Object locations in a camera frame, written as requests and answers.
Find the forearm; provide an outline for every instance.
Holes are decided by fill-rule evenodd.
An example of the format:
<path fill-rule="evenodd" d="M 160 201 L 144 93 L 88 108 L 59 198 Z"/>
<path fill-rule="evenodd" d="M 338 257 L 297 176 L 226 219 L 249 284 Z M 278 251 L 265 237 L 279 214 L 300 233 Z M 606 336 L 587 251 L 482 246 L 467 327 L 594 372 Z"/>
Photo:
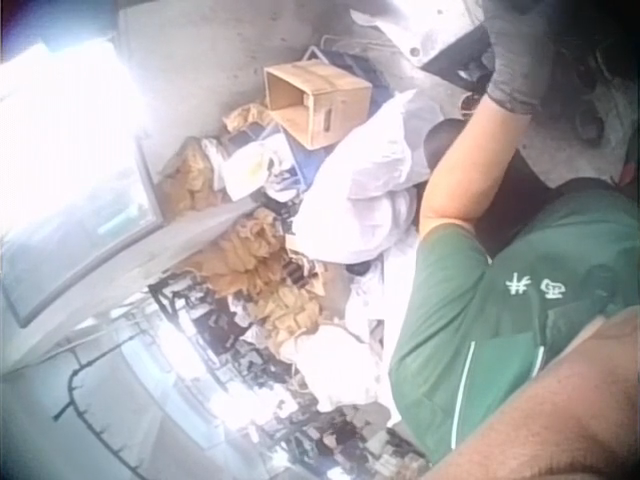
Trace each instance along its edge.
<path fill-rule="evenodd" d="M 639 320 L 636 308 L 607 321 L 425 480 L 609 478 L 630 467 L 638 460 Z"/>
<path fill-rule="evenodd" d="M 433 172 L 422 200 L 420 230 L 433 220 L 473 224 L 489 207 L 530 116 L 485 97 Z"/>

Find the sleeve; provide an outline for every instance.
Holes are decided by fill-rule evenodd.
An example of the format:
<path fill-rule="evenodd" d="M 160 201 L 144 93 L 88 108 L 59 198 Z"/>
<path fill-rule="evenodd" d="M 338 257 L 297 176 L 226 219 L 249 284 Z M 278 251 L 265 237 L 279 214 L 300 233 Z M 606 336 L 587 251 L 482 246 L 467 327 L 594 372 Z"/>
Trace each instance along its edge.
<path fill-rule="evenodd" d="M 454 326 L 475 297 L 489 259 L 469 231 L 446 224 L 418 246 L 413 289 L 393 363 Z"/>

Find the hand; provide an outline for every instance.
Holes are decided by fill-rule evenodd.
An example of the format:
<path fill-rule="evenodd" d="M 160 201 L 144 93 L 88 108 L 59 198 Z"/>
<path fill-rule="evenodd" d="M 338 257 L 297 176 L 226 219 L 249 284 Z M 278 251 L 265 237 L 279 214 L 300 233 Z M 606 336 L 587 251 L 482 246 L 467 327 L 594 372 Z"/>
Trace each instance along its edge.
<path fill-rule="evenodd" d="M 502 108 L 531 115 L 544 96 L 553 63 L 551 22 L 567 0 L 541 0 L 523 12 L 518 0 L 483 0 L 485 25 L 495 54 L 487 94 Z"/>

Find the pile of items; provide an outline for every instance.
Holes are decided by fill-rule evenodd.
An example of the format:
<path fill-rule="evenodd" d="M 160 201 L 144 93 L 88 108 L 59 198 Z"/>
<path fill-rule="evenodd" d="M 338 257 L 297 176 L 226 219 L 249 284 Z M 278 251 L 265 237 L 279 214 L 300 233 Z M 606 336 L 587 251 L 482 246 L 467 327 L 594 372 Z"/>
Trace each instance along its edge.
<path fill-rule="evenodd" d="M 208 166 L 182 155 L 165 177 L 178 214 L 205 197 L 262 204 L 176 270 L 197 273 L 218 297 L 240 295 L 243 315 L 302 373 L 320 411 L 378 401 L 396 423 L 386 371 L 411 290 L 415 186 L 430 174 L 423 142 L 442 114 L 427 92 L 392 92 L 368 60 L 314 47 L 265 69 L 265 97 L 192 147 Z M 339 318 L 323 308 L 328 264 L 345 266 L 351 284 Z"/>

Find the white stripe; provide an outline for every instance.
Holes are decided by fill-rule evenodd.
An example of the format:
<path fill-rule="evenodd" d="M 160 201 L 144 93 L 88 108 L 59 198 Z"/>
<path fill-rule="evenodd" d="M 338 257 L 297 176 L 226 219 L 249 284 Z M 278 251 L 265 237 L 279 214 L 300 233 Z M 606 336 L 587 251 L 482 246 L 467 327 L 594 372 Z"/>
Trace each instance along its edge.
<path fill-rule="evenodd" d="M 476 342 L 471 342 L 469 353 L 467 354 L 467 361 L 464 364 L 464 370 L 462 370 L 462 379 L 460 380 L 460 386 L 458 387 L 458 399 L 456 400 L 456 410 L 453 414 L 453 428 L 451 429 L 451 449 L 456 448 L 458 443 L 458 422 L 460 421 L 460 407 L 462 406 L 462 397 L 464 396 L 464 387 L 467 383 L 467 375 L 469 374 L 469 367 L 471 366 L 471 357 L 473 357 L 473 351 L 476 349 Z"/>
<path fill-rule="evenodd" d="M 540 372 L 540 367 L 542 367 L 543 359 L 544 359 L 544 347 L 538 347 L 538 356 L 536 357 L 536 363 L 533 365 L 533 372 L 531 372 L 531 378 L 534 378 Z"/>

